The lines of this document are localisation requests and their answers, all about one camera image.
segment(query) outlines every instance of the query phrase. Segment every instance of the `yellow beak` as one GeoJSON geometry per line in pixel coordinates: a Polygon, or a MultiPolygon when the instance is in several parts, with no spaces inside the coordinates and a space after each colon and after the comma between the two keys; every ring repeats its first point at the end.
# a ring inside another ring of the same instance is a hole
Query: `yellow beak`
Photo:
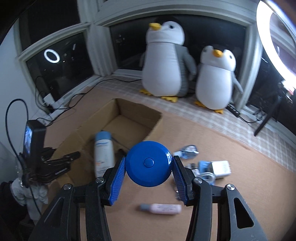
{"type": "Polygon", "coordinates": [[[220,58],[220,57],[223,56],[223,52],[220,51],[220,50],[218,50],[218,49],[214,49],[214,50],[213,50],[213,55],[214,55],[215,57],[217,57],[217,58],[220,58]]]}
{"type": "Polygon", "coordinates": [[[160,25],[159,23],[150,23],[150,24],[149,24],[149,27],[150,27],[152,30],[160,30],[161,25],[160,25]]]}

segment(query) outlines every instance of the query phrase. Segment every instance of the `open cardboard box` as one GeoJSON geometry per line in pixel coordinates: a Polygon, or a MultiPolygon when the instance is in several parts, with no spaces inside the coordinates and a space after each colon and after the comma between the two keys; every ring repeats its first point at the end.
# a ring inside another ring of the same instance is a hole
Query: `open cardboard box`
{"type": "Polygon", "coordinates": [[[162,114],[145,105],[124,99],[113,99],[95,112],[70,134],[54,152],[52,159],[80,151],[81,157],[71,164],[71,170],[49,186],[49,203],[66,183],[88,184],[94,176],[94,137],[99,131],[109,131],[114,151],[125,151],[143,140],[157,140],[162,135],[162,114]]]}

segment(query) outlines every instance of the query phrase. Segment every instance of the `large penguin plush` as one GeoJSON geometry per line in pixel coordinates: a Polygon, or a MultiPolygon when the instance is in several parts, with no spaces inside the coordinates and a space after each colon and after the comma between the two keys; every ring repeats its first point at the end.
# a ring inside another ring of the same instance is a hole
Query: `large penguin plush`
{"type": "Polygon", "coordinates": [[[193,57],[183,45],[184,31],[173,21],[150,23],[146,34],[146,53],[140,92],[177,102],[189,90],[189,74],[196,76],[193,57]]]}
{"type": "Polygon", "coordinates": [[[222,52],[206,46],[202,50],[200,62],[195,90],[198,100],[195,103],[223,114],[223,109],[231,100],[233,85],[243,93],[242,86],[234,75],[235,57],[227,49],[222,52]]]}

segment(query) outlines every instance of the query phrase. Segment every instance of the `white penguin belly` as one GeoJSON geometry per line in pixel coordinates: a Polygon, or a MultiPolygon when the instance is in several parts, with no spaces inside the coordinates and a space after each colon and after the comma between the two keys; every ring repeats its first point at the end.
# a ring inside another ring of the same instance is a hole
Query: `white penguin belly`
{"type": "Polygon", "coordinates": [[[231,72],[203,64],[196,84],[196,97],[207,108],[224,109],[231,100],[231,72]]]}
{"type": "Polygon", "coordinates": [[[144,88],[154,96],[175,96],[180,91],[181,82],[174,44],[148,44],[142,72],[144,88]]]}

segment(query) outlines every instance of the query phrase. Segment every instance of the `plaid fabric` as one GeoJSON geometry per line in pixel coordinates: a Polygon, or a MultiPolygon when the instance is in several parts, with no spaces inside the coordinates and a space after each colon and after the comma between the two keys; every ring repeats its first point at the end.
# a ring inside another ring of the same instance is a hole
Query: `plaid fabric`
{"type": "MultiPolygon", "coordinates": [[[[134,80],[126,77],[115,78],[124,81],[134,80]]],[[[248,146],[251,146],[296,173],[296,149],[280,138],[277,133],[274,133],[264,127],[257,137],[255,137],[254,131],[259,126],[258,123],[245,123],[227,110],[224,110],[224,114],[221,115],[214,113],[209,109],[198,107],[194,104],[194,101],[196,100],[195,95],[189,98],[179,98],[177,103],[171,103],[159,97],[147,96],[139,93],[139,90],[142,88],[141,81],[126,83],[111,80],[98,84],[97,88],[119,93],[122,96],[127,96],[130,99],[135,99],[144,104],[156,106],[165,111],[183,116],[217,130],[248,146]]]]}

